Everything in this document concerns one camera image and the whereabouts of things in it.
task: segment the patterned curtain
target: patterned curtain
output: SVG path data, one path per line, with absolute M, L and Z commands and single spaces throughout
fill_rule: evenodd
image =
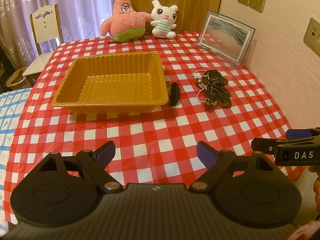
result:
M 44 5 L 59 5 L 64 41 L 100 36 L 101 23 L 112 14 L 114 0 L 0 0 L 0 45 L 16 69 L 38 56 L 30 14 Z M 55 40 L 40 44 L 42 53 L 57 47 Z

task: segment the sheer curtain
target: sheer curtain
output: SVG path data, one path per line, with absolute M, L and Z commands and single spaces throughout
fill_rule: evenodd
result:
M 64 41 L 100 36 L 101 23 L 112 14 L 114 0 L 0 0 L 0 45 L 16 69 L 29 66 L 38 56 L 30 14 L 44 5 L 58 4 Z M 43 53 L 56 41 L 40 44 Z

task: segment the chair backrest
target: chair backrest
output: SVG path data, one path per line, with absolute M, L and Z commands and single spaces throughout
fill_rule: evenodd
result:
M 41 54 L 40 42 L 59 38 L 60 44 L 64 43 L 57 4 L 40 7 L 36 12 L 30 14 L 30 20 L 39 55 Z

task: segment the striped shirt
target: striped shirt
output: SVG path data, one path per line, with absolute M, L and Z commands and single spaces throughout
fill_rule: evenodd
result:
M 160 30 L 161 35 L 166 36 L 171 31 L 171 23 L 159 22 L 155 28 Z

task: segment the hand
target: hand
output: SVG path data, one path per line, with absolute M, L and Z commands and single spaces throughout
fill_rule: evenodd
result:
M 150 24 L 151 24 L 151 26 L 157 26 L 158 23 L 159 23 L 159 21 L 152 21 Z
M 318 169 L 316 169 L 314 166 L 309 166 L 308 169 L 311 172 L 317 172 L 318 171 Z M 317 211 L 320 213 L 320 181 L 319 181 L 319 179 L 316 179 L 316 181 L 314 182 L 313 191 L 316 193 Z

